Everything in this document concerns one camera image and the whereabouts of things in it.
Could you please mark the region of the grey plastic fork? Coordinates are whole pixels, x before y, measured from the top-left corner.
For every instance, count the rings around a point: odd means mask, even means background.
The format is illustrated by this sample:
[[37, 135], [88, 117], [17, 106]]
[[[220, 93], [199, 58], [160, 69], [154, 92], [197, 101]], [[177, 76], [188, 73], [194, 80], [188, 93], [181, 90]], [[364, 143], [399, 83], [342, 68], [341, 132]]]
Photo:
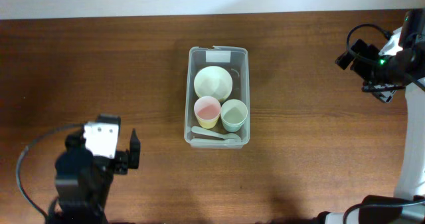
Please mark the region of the grey plastic fork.
[[236, 139], [227, 139], [227, 140], [210, 140], [210, 139], [202, 139], [202, 138], [193, 138], [191, 142], [196, 143], [203, 143], [208, 145], [215, 145], [215, 144], [230, 144], [238, 142]]

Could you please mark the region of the yellow plastic cup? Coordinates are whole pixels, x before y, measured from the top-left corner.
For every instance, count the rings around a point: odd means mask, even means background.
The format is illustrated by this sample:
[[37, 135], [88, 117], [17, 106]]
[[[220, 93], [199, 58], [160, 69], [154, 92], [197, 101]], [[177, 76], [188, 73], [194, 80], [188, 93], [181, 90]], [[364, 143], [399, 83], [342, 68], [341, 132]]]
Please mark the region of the yellow plastic cup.
[[220, 118], [220, 114], [196, 113], [195, 116], [199, 125], [205, 129], [214, 128]]

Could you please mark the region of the pink plastic cup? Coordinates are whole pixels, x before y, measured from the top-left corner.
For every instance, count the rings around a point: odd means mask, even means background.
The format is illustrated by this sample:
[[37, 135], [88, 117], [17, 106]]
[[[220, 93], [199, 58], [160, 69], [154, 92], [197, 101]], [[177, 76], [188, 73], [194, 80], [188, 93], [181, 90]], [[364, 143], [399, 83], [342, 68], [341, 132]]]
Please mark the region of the pink plastic cup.
[[194, 104], [195, 116], [201, 120], [214, 120], [220, 115], [220, 102], [212, 96], [199, 98]]

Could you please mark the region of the grey plastic spoon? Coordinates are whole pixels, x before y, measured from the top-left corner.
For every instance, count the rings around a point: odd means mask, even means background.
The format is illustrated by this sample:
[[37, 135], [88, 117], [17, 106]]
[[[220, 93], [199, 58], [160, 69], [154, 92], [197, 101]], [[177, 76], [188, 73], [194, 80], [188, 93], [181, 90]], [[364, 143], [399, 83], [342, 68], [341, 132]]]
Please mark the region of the grey plastic spoon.
[[241, 137], [238, 136], [237, 134], [234, 133], [228, 133], [228, 134], [220, 134], [217, 132], [213, 132], [211, 130], [199, 127], [199, 126], [193, 126], [191, 128], [191, 131], [195, 134], [200, 134], [200, 135], [204, 135], [204, 136], [211, 136], [211, 137], [215, 137], [215, 138], [221, 138], [223, 140], [236, 140], [236, 141], [241, 141]]

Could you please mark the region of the white plastic bowl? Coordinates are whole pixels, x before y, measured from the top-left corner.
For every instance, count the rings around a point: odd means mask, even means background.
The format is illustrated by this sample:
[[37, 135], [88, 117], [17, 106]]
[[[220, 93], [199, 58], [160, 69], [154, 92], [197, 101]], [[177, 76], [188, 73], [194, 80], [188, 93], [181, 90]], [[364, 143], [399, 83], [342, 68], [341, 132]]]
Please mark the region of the white plastic bowl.
[[196, 74], [194, 89], [199, 98], [212, 96], [219, 102], [224, 102], [232, 92], [233, 80], [230, 73], [224, 68], [208, 66]]

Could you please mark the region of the green plastic cup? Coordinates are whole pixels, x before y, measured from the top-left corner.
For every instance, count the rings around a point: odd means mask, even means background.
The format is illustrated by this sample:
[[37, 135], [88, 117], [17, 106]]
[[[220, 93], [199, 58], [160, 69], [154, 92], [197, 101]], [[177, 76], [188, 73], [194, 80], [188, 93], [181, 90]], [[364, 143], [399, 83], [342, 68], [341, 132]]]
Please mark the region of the green plastic cup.
[[241, 127], [243, 127], [244, 123], [245, 123], [245, 120], [243, 120], [239, 123], [230, 123], [230, 122], [227, 122], [226, 120], [222, 119], [222, 125], [227, 132], [237, 132], [237, 131], [239, 131], [239, 129], [241, 129]]

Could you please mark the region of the white plastic cup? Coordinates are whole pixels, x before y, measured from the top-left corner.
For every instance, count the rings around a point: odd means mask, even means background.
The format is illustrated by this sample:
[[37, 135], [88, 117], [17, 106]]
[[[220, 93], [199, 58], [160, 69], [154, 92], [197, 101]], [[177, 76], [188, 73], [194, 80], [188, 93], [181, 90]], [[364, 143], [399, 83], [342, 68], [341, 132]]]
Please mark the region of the white plastic cup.
[[241, 100], [227, 100], [220, 109], [220, 117], [230, 127], [243, 125], [248, 117], [248, 107]]

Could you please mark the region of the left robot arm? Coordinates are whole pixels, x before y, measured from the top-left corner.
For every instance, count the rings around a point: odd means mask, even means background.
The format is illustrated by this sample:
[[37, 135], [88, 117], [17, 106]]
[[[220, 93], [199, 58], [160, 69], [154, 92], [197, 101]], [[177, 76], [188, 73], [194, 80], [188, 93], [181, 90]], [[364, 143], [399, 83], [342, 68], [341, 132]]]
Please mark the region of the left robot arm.
[[108, 224], [104, 210], [114, 175], [139, 167], [141, 142], [135, 130], [129, 149], [113, 159], [94, 156], [85, 143], [82, 130], [65, 139], [66, 151], [55, 163], [58, 197], [49, 206], [47, 223]]

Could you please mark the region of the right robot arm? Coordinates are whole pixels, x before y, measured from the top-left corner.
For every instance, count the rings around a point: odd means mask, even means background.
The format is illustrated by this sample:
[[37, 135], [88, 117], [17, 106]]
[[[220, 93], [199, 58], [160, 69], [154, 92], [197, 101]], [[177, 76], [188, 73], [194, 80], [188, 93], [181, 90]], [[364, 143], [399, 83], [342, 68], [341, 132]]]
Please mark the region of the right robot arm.
[[314, 223], [424, 222], [424, 10], [408, 11], [403, 26], [393, 32], [377, 25], [374, 29], [387, 40], [383, 48], [361, 39], [347, 41], [335, 63], [359, 75], [362, 91], [381, 102], [405, 91], [408, 123], [400, 177], [393, 196], [368, 195], [343, 213], [320, 213]]

